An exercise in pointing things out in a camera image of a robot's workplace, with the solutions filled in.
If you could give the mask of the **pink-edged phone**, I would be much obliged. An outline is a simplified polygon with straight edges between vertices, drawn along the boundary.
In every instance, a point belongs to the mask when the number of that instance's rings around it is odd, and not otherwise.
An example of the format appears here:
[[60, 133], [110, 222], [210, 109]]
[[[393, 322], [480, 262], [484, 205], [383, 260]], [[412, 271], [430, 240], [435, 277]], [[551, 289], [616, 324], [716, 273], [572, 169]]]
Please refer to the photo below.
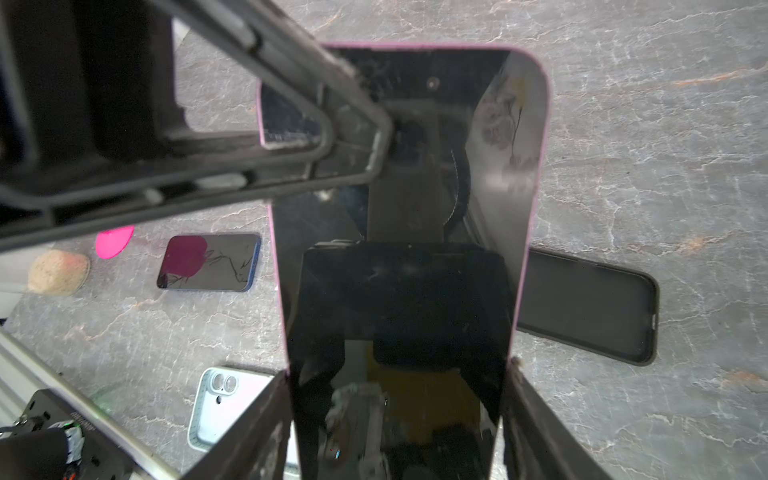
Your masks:
[[336, 44], [394, 132], [368, 182], [270, 209], [304, 479], [486, 479], [511, 354], [550, 85], [514, 47]]

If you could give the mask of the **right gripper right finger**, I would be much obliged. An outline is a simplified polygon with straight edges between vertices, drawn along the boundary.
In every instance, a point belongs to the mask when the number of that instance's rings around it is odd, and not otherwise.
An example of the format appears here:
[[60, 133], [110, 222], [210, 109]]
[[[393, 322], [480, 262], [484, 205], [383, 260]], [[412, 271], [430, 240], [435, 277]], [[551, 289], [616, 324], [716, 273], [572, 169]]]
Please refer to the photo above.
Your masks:
[[509, 479], [610, 478], [525, 378], [517, 357], [506, 367], [502, 422]]

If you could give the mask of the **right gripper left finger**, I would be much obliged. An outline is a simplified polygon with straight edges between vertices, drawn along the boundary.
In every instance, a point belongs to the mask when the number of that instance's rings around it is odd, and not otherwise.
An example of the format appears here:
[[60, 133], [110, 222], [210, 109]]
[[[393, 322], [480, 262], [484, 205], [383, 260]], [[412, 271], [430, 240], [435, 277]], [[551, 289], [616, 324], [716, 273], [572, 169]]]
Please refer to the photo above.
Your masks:
[[289, 378], [278, 371], [185, 479], [283, 479], [293, 420]]

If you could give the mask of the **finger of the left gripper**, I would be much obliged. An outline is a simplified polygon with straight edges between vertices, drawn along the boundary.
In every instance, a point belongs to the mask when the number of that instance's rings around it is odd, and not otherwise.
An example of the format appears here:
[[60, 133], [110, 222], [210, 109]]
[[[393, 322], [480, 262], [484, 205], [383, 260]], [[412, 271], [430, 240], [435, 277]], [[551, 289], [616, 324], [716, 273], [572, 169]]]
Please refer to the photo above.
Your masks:
[[[175, 98], [179, 20], [318, 132], [197, 132]], [[1, 248], [372, 181], [393, 134], [347, 61], [270, 1], [5, 1]]]

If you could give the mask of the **black phone case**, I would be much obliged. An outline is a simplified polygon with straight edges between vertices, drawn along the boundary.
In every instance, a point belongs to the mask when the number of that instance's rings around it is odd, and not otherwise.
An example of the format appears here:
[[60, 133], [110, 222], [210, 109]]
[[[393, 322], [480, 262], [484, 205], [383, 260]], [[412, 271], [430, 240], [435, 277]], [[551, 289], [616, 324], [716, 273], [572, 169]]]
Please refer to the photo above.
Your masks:
[[517, 329], [636, 366], [656, 357], [660, 288], [649, 274], [529, 250]]

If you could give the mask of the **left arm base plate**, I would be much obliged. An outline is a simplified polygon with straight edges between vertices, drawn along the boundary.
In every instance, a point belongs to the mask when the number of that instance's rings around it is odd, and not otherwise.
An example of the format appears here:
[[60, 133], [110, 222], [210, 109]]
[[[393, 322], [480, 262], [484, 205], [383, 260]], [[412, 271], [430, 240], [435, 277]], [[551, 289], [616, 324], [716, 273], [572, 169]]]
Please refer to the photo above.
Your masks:
[[14, 413], [1, 405], [3, 479], [129, 479], [136, 462], [50, 389]]

